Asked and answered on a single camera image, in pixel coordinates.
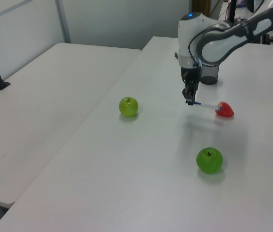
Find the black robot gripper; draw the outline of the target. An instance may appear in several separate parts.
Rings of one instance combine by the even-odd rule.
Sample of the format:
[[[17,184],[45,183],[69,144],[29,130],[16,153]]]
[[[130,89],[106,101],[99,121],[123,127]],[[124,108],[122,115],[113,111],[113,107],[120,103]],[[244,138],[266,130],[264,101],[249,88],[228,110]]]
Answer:
[[[188,105],[195,104],[195,95],[200,82],[200,73],[200,66],[190,69],[181,67],[181,77],[187,87],[182,90],[182,94]]]

